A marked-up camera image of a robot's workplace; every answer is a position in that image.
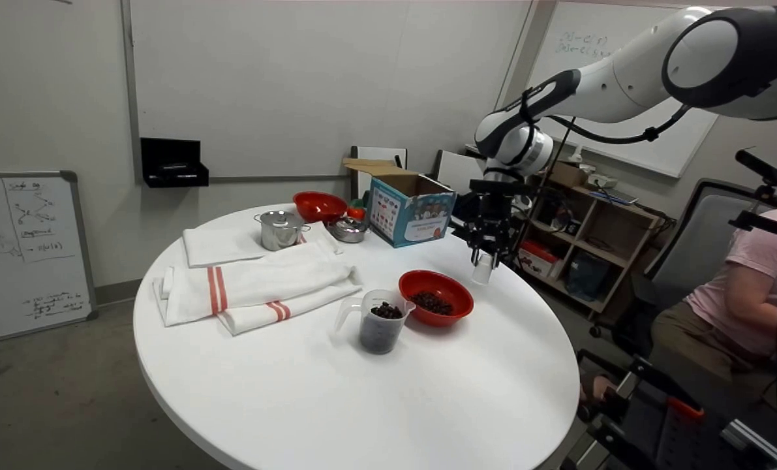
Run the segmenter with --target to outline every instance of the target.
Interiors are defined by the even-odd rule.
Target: red plastic bowl
[[[440,300],[451,304],[454,312],[454,315],[439,315],[422,307],[415,307],[412,310],[412,316],[430,326],[451,326],[469,315],[472,307],[475,306],[469,291],[451,277],[423,270],[409,271],[400,276],[400,294],[405,300],[411,302],[412,295],[423,291],[431,292]]]
[[[307,223],[332,222],[344,215],[347,202],[337,196],[317,191],[304,191],[292,197],[296,210]]]

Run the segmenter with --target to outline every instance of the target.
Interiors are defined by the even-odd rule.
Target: white chair
[[[435,161],[435,179],[451,187],[455,193],[469,193],[469,180],[482,180],[487,161],[459,155],[450,151],[438,151]]]
[[[388,147],[350,147],[350,158],[365,160],[390,160],[400,158],[401,166],[408,169],[408,149],[391,149]],[[371,175],[350,170],[350,199],[362,199],[365,191],[371,187]]]

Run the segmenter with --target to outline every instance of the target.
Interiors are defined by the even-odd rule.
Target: box flap
[[[385,175],[418,175],[411,170],[403,170],[390,160],[367,160],[365,158],[344,158],[344,167],[356,172],[368,173],[371,176]]]

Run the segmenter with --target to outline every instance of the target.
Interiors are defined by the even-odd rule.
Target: measuring cup handle
[[[337,323],[335,324],[333,331],[338,332],[341,330],[341,325],[344,325],[344,321],[347,320],[347,315],[350,315],[350,312],[359,312],[361,309],[361,298],[344,298],[344,300],[341,301],[341,307],[339,307],[339,316],[337,316]]]

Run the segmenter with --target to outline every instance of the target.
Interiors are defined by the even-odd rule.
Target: whiteboard
[[[129,0],[140,137],[210,176],[336,176],[352,145],[430,170],[495,109],[522,2]]]
[[[559,3],[553,11],[528,86],[536,86],[556,72],[578,69],[609,56],[612,51],[618,50],[674,12],[675,8]],[[666,122],[678,108],[680,103],[669,98],[647,112],[620,123],[600,124],[577,119],[576,124],[601,136],[637,136],[647,127]],[[580,144],[606,157],[679,178],[714,120],[716,115],[713,113],[693,109],[654,142],[613,146],[594,142],[573,131],[568,135],[568,142]],[[550,119],[541,119],[538,127],[555,137],[557,142],[564,136],[566,129]]]
[[[0,173],[0,338],[85,319],[94,298],[75,173]]]

